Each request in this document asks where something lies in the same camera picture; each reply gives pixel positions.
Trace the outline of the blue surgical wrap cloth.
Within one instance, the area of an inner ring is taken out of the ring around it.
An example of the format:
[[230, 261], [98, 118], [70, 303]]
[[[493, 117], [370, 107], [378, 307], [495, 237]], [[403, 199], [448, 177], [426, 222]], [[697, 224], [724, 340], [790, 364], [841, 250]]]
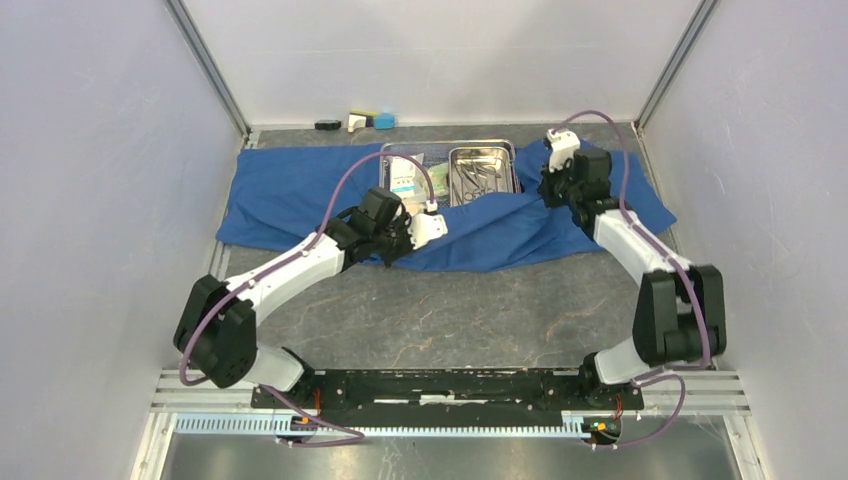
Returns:
[[[244, 150], [237, 158], [218, 241], [285, 252], [317, 229], [343, 174], [378, 144]], [[536, 140], [518, 148], [521, 193], [486, 194], [442, 210], [447, 236], [399, 259], [421, 272], [493, 272], [594, 252], [597, 245], [566, 207], [548, 209], [536, 189], [548, 149]]]

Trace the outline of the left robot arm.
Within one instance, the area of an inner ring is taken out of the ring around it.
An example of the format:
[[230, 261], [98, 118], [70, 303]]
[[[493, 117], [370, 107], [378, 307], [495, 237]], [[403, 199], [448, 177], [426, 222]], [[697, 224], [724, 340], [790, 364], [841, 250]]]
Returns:
[[219, 280], [206, 275], [192, 286], [173, 343], [181, 353], [181, 382], [224, 389], [240, 381], [275, 389], [290, 407], [306, 405], [314, 381], [294, 353], [258, 339], [272, 313], [313, 285], [368, 259], [385, 265], [421, 246], [424, 216], [395, 194], [370, 189], [361, 203], [325, 218], [293, 249], [246, 273]]

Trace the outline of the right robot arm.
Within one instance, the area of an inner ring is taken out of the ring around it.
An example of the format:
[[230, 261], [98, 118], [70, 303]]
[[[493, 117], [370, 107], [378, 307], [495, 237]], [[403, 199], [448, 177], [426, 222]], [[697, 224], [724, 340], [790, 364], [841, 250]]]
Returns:
[[630, 337], [584, 360], [577, 392], [591, 408], [612, 401], [618, 385], [665, 366], [707, 367], [727, 347], [722, 274], [689, 262], [651, 233], [613, 196], [611, 172], [608, 151], [567, 148], [551, 153], [538, 187], [546, 207], [568, 207], [574, 223], [639, 287]]

